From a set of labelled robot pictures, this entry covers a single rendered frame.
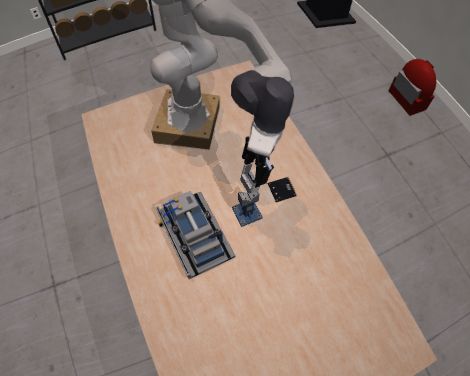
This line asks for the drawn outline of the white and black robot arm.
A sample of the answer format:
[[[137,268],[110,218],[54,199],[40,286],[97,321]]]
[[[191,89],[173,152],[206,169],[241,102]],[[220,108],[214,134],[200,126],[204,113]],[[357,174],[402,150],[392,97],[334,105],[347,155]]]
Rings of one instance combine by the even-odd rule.
[[[153,58],[150,64],[153,78],[172,88],[168,125],[192,132],[199,130],[210,117],[202,101],[200,82],[191,74],[214,64],[218,52],[210,40],[199,34],[196,21],[212,35],[243,41],[260,64],[233,79],[231,96],[241,109],[254,115],[247,150],[269,157],[285,129],[294,91],[290,70],[253,19],[232,0],[152,1],[159,6],[164,35],[181,42],[179,47]]]

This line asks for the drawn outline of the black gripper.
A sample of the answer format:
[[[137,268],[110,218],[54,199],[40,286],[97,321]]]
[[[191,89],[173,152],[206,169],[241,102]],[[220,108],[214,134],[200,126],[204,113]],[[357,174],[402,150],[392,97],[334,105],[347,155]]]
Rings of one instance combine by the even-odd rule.
[[[253,185],[251,188],[251,193],[259,191],[260,185],[266,184],[268,178],[270,176],[271,170],[274,169],[273,165],[270,165],[270,156],[266,157],[263,155],[259,155],[247,150],[248,142],[250,136],[245,138],[245,146],[242,154],[242,159],[244,159],[244,167],[242,170],[242,174],[248,174],[252,167],[252,162],[256,164],[256,173],[255,173],[255,180],[253,180]],[[255,155],[256,154],[256,155]],[[242,175],[241,174],[241,175]]]

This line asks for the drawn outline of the light grey flat bar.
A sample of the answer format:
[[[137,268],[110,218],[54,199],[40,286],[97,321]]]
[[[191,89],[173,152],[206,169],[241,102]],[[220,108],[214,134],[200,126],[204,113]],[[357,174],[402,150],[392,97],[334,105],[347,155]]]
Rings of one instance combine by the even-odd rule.
[[[195,240],[195,241],[189,243],[189,244],[188,244],[189,247],[192,247],[192,246],[194,246],[194,245],[196,245],[196,244],[198,244],[198,243],[201,243],[201,242],[203,242],[203,241],[209,239],[209,238],[210,238],[209,236],[212,235],[212,234],[214,234],[214,232],[211,233],[211,234],[209,234],[209,235],[206,235],[206,236],[204,236],[204,237],[202,237],[202,238],[200,238],[200,239],[198,239],[198,240]]]

